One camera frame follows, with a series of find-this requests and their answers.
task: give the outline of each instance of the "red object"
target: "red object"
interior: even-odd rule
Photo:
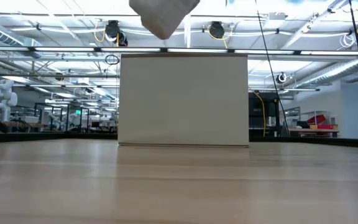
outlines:
[[[307,123],[308,125],[316,124],[315,121],[317,121],[317,124],[321,124],[322,122],[326,121],[326,118],[324,117],[324,115],[317,115],[310,118]]]

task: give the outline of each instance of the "ceiling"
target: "ceiling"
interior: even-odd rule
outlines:
[[[297,31],[309,23],[315,14],[323,14],[331,3],[338,2],[338,0],[259,0],[257,1],[258,6],[253,0],[235,0],[233,2],[226,5],[226,0],[201,0],[189,17],[182,21],[177,31],[167,40],[158,39],[142,26],[140,17],[129,7],[128,0],[99,0],[97,3],[89,0],[0,0],[0,26],[19,37],[35,39],[42,46],[113,47],[114,44],[107,40],[98,42],[94,36],[102,38],[103,32],[94,32],[94,30],[103,30],[108,20],[119,20],[120,28],[125,30],[129,47],[224,49],[223,41],[214,40],[207,32],[202,32],[203,28],[210,25],[211,21],[221,21],[226,35],[232,35],[227,39],[229,49],[264,50],[265,46],[260,35],[260,24],[257,17],[259,8],[262,26],[265,27],[265,40],[268,49],[357,50],[356,43],[347,47],[341,45],[341,39],[344,38],[345,33],[353,28],[349,5],[336,9],[335,13],[321,17],[322,19],[312,24],[309,31],[301,34],[288,47],[283,47]],[[358,1],[353,1],[353,5],[358,23]],[[271,12],[281,12],[286,15],[279,27],[268,27],[269,13]],[[40,24],[41,30],[36,29],[37,24]],[[76,38],[63,26],[74,33]],[[190,32],[185,31],[186,27],[190,27]],[[279,34],[275,33],[276,28],[280,29]],[[40,69],[40,78],[32,81],[50,84],[78,82],[78,78],[66,78],[64,81],[58,81],[52,77],[42,77],[45,74],[61,72],[68,76],[87,75],[90,77],[89,84],[118,85],[118,78],[105,77],[119,75],[119,65],[110,66],[104,63],[106,55],[106,53],[44,53],[34,64],[36,70]],[[32,61],[34,61],[31,57],[7,52],[0,52],[0,58],[8,59],[11,63],[26,69],[31,69]],[[305,77],[313,77],[315,71],[328,65],[355,58],[357,57],[273,57],[272,69],[275,75],[285,72],[292,80],[300,81]],[[273,79],[268,61],[251,59],[248,64],[251,87],[272,86]],[[117,88],[105,90],[113,98],[118,98]]]

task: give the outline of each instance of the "ventilation duct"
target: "ventilation duct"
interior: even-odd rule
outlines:
[[[311,76],[314,78],[296,84],[294,88],[304,88],[310,85],[329,83],[348,75],[352,75],[355,72],[358,72],[358,59],[350,62],[335,63],[334,65],[328,66],[327,68],[312,74]]]
[[[21,37],[8,31],[7,29],[0,26],[0,42],[10,46],[40,46],[41,44],[34,39],[28,37]],[[32,58],[40,58],[41,55],[37,52],[19,52],[24,56],[30,56]]]

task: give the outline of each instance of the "fluorescent light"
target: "fluorescent light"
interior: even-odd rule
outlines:
[[[30,85],[31,87],[62,87],[61,85]]]
[[[93,88],[92,89],[95,93],[100,94],[102,96],[106,96],[106,92],[103,89],[100,88]]]
[[[110,47],[101,48],[103,52],[160,52],[159,48],[124,48],[124,47]]]
[[[302,55],[358,55],[358,52],[354,51],[302,51]]]
[[[3,51],[29,51],[27,47],[0,47]]]
[[[318,89],[285,89],[285,91],[318,91]]]
[[[268,50],[269,54],[285,54],[291,55],[294,54],[293,50]],[[235,50],[234,53],[241,53],[241,54],[266,54],[266,50]]]
[[[74,98],[74,97],[76,97],[75,95],[72,95],[72,94],[69,94],[69,93],[56,93],[56,95],[66,97],[66,98]]]
[[[51,107],[45,107],[44,110],[50,110],[51,111],[52,108]],[[55,111],[55,110],[62,110],[62,109],[61,108],[54,108],[53,110]]]
[[[52,51],[52,52],[92,52],[92,47],[36,47],[37,51]]]
[[[39,88],[39,87],[34,87],[36,90],[44,92],[44,93],[50,93],[50,91],[43,89],[43,88]]]
[[[94,88],[96,85],[67,85],[68,88]]]
[[[168,52],[178,53],[227,53],[223,49],[168,49]]]
[[[118,88],[119,85],[102,85],[102,88]]]
[[[9,80],[13,80],[15,82],[28,83],[30,80],[23,77],[3,77]]]
[[[91,105],[91,106],[98,106],[99,103],[86,103],[87,105]]]

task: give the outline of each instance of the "duct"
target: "duct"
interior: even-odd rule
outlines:
[[[334,65],[328,66],[312,74],[311,76],[314,78],[297,83],[294,88],[304,88],[310,85],[322,85],[346,77],[348,75],[352,75],[355,72],[358,72],[358,59],[347,63],[335,63]]]
[[[0,41],[6,45],[10,46],[37,46],[40,45],[34,39],[30,39],[27,37],[21,37],[19,35],[14,34],[11,31],[0,26]],[[40,58],[41,55],[38,52],[19,52],[24,56],[30,56],[32,58]]]
[[[303,25],[300,29],[298,29],[292,36],[289,38],[284,44],[282,49],[285,49],[295,43],[299,38],[302,37],[302,34],[307,33],[313,26],[323,20],[326,16],[333,13],[333,11],[340,9],[349,3],[347,0],[331,0],[331,4],[324,10],[323,13],[318,15],[316,18],[312,18],[309,22]]]

